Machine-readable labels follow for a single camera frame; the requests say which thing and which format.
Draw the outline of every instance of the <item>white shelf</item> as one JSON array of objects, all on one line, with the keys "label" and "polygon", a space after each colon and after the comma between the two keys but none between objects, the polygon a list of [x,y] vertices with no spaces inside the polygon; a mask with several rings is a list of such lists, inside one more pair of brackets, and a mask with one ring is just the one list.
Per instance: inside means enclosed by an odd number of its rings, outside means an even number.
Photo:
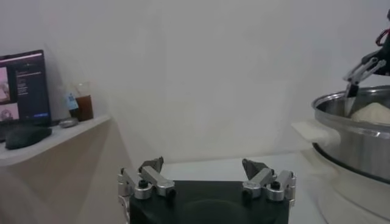
[{"label": "white shelf", "polygon": [[31,159],[108,120],[110,120],[110,116],[104,115],[89,121],[80,122],[78,125],[71,128],[64,129],[59,126],[52,127],[52,135],[34,145],[21,149],[7,150],[5,148],[5,143],[2,143],[0,144],[0,166],[10,166]]}]

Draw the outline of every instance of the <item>laptop screen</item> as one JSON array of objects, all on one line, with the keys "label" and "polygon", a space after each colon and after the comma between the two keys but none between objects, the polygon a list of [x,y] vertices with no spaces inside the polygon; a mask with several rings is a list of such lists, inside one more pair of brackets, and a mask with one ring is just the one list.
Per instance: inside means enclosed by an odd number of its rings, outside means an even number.
[{"label": "laptop screen", "polygon": [[0,125],[50,120],[43,51],[0,57]]}]

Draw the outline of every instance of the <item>computer mouse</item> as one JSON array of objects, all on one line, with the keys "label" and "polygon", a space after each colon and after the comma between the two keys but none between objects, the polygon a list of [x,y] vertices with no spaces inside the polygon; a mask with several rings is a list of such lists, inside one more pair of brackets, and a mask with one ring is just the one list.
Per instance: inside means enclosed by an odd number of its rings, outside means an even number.
[{"label": "computer mouse", "polygon": [[5,147],[13,150],[34,145],[50,136],[51,133],[52,130],[50,128],[34,126],[17,127],[5,137]]}]

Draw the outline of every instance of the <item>metal bracket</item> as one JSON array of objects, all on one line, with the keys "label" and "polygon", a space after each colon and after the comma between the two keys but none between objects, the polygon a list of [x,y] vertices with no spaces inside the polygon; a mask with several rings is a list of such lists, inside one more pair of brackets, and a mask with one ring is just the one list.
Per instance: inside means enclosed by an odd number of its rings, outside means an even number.
[{"label": "metal bracket", "polygon": [[156,187],[158,195],[166,198],[175,197],[175,182],[165,179],[151,166],[142,167],[141,177]]},{"label": "metal bracket", "polygon": [[262,169],[252,179],[243,182],[243,196],[246,200],[260,197],[261,189],[273,180],[274,171],[269,168]]},{"label": "metal bracket", "polygon": [[266,187],[267,198],[271,201],[283,201],[285,198],[294,206],[296,193],[296,176],[291,171],[283,170],[271,184]]},{"label": "metal bracket", "polygon": [[123,207],[126,222],[130,223],[130,197],[145,200],[152,195],[152,185],[132,169],[121,169],[118,174],[118,200]]}]

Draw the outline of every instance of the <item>pot handle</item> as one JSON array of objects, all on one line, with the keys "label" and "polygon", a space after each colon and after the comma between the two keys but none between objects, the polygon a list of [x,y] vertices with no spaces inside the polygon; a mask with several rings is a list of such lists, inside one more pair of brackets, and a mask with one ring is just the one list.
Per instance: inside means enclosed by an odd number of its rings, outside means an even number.
[{"label": "pot handle", "polygon": [[321,147],[340,145],[341,138],[338,131],[316,120],[296,122],[291,126],[309,143],[317,143]]}]

